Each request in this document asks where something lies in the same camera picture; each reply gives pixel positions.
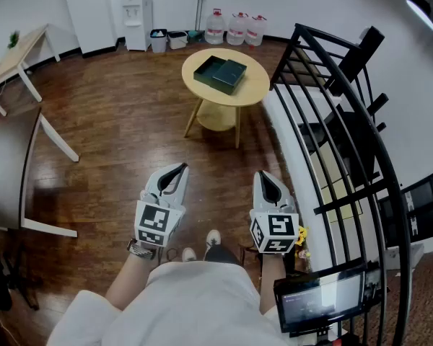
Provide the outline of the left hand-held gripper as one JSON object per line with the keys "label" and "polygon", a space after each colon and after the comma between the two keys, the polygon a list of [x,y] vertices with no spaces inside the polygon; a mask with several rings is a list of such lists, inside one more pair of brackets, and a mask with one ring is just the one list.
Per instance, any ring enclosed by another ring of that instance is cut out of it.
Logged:
{"label": "left hand-held gripper", "polygon": [[186,163],[176,163],[150,176],[146,190],[141,191],[136,203],[134,233],[137,241],[155,247],[169,244],[185,214],[182,204],[189,171]]}

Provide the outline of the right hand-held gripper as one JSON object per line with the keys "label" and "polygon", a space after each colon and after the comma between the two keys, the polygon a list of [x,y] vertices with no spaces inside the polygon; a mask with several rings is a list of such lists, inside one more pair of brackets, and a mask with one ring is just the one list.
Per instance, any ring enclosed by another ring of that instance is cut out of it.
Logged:
{"label": "right hand-held gripper", "polygon": [[266,171],[253,181],[250,233],[262,254],[287,254],[299,238],[299,214],[287,186]]}

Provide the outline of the dark green box half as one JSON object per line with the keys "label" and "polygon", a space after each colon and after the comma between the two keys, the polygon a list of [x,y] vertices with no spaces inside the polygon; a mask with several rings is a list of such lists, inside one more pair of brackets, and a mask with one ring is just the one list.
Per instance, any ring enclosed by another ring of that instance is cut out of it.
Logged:
{"label": "dark green box half", "polygon": [[209,56],[194,72],[193,78],[203,84],[213,87],[214,75],[226,63],[225,59]]}

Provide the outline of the person's right forearm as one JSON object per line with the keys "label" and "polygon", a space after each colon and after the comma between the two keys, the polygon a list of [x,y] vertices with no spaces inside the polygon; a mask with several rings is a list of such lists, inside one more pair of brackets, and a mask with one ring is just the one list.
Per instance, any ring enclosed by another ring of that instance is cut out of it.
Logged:
{"label": "person's right forearm", "polygon": [[263,254],[260,289],[260,312],[267,313],[276,305],[274,282],[286,277],[281,254]]}

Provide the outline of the yellow sunflowers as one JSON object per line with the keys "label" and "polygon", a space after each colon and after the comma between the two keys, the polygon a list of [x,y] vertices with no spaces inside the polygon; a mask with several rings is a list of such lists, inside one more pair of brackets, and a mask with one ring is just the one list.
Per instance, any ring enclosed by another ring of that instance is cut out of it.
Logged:
{"label": "yellow sunflowers", "polygon": [[299,237],[295,242],[295,256],[300,259],[308,259],[310,257],[310,253],[307,248],[306,238],[307,238],[308,230],[303,226],[299,227]]}

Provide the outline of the person's black trousers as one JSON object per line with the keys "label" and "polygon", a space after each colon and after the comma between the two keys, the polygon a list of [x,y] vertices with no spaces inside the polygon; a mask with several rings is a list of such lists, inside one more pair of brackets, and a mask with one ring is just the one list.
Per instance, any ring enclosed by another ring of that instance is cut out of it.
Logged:
{"label": "person's black trousers", "polygon": [[204,255],[204,261],[240,265],[234,253],[222,244],[211,246]]}

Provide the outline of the small black monitor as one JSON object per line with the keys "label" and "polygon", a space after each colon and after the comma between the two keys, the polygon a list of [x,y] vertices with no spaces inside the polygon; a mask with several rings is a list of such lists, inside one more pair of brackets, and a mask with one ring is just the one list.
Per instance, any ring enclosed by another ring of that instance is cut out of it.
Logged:
{"label": "small black monitor", "polygon": [[294,336],[311,333],[361,315],[380,303],[380,265],[353,259],[276,280],[274,295],[281,331]]}

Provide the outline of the person's white shirt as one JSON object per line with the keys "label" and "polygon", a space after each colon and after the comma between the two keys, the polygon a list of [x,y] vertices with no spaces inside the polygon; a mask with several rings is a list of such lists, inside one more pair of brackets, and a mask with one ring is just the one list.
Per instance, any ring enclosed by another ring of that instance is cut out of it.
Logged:
{"label": "person's white shirt", "polygon": [[287,346],[259,302],[238,265],[171,262],[122,311],[79,292],[47,346]]}

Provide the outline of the black metal railing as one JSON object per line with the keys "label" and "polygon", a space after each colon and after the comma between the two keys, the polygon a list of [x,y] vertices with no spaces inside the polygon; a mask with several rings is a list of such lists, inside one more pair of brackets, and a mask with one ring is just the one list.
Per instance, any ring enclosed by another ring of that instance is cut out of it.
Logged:
{"label": "black metal railing", "polygon": [[[270,81],[266,109],[276,127],[294,185],[313,271],[355,259],[378,262],[382,301],[369,311],[334,323],[363,345],[403,346],[413,279],[411,240],[395,168],[384,144],[383,124],[367,111],[355,83],[338,67],[349,49],[342,38],[296,25]],[[347,151],[359,158],[341,116],[352,112],[372,136],[375,178],[355,187]]]}

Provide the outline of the grey waste bin black rim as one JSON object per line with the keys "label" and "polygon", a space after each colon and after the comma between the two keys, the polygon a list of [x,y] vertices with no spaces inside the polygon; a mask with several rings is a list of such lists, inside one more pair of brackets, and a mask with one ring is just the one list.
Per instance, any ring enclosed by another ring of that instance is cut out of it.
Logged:
{"label": "grey waste bin black rim", "polygon": [[167,49],[167,30],[154,29],[150,32],[152,51],[154,53],[164,53]]}

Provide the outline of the white waste bin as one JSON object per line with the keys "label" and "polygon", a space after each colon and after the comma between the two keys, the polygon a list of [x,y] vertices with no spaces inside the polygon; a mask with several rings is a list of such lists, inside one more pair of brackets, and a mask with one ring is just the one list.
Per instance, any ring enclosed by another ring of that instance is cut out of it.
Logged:
{"label": "white waste bin", "polygon": [[169,32],[167,37],[171,50],[185,48],[188,44],[188,33],[186,31]]}

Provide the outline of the black framed glass partition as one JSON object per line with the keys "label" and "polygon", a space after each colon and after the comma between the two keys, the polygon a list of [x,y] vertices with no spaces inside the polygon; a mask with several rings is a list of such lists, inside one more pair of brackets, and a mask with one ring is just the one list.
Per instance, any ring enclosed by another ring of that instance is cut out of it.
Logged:
{"label": "black framed glass partition", "polygon": [[433,173],[401,190],[411,242],[433,237]]}

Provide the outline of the white water dispenser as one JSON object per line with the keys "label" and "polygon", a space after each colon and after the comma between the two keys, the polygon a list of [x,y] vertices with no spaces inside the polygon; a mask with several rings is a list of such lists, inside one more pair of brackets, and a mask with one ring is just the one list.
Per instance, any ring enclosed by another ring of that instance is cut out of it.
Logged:
{"label": "white water dispenser", "polygon": [[151,45],[152,0],[121,0],[126,47],[147,51]]}

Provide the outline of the black staircase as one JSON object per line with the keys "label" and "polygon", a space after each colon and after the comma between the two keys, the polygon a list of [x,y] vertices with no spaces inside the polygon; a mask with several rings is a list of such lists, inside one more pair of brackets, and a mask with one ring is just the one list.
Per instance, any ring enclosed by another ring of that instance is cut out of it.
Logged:
{"label": "black staircase", "polygon": [[[372,118],[375,118],[375,113],[388,101],[386,94],[382,93],[378,97],[373,96],[367,71],[367,62],[379,48],[384,38],[385,36],[377,28],[367,28],[362,34],[361,42],[358,44],[359,47],[349,49],[338,65],[349,82],[356,84],[362,102],[365,102],[363,87],[367,88],[369,95],[367,111]],[[359,75],[364,76],[364,86],[359,82]],[[349,172],[351,181],[355,187],[359,187],[364,184],[364,178],[367,178],[369,182],[375,178],[375,151],[371,141],[372,136],[359,124],[359,120],[354,113],[343,112],[343,110],[339,112],[350,131],[359,154],[359,158],[356,158],[352,150],[346,152],[346,165],[351,169]]]}

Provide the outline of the black pendant lamp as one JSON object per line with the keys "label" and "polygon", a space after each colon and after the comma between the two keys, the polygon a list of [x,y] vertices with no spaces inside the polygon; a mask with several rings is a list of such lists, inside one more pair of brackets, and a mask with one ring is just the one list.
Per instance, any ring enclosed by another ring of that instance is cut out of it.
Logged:
{"label": "black pendant lamp", "polygon": [[429,2],[426,0],[406,0],[408,7],[433,32],[433,16]]}

